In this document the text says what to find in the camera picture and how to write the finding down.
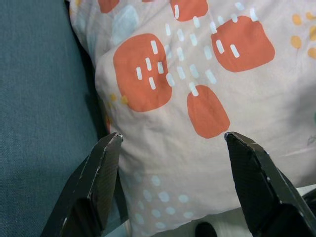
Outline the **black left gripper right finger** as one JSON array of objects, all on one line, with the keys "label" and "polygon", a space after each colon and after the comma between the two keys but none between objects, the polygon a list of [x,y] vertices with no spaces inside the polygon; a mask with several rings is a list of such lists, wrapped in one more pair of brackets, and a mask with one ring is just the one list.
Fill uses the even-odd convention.
[{"label": "black left gripper right finger", "polygon": [[227,132],[235,190],[254,237],[314,237],[316,190],[304,195],[250,138]]}]

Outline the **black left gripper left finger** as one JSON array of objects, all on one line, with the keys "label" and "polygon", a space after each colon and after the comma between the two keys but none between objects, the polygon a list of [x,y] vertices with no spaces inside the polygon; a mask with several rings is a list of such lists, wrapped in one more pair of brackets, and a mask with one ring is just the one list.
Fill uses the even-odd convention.
[{"label": "black left gripper left finger", "polygon": [[123,137],[100,139],[67,180],[41,233],[43,237],[100,237],[116,186]]}]

